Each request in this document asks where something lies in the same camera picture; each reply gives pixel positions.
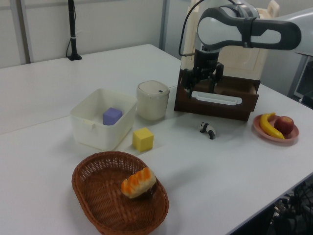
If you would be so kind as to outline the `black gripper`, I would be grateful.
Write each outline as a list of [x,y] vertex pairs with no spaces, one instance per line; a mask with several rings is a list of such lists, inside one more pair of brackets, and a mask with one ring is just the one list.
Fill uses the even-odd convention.
[[198,79],[209,78],[209,92],[214,92],[214,88],[222,80],[224,72],[224,65],[218,62],[218,57],[219,52],[195,51],[194,70],[184,69],[183,71],[183,87],[188,98],[192,97],[193,88]]

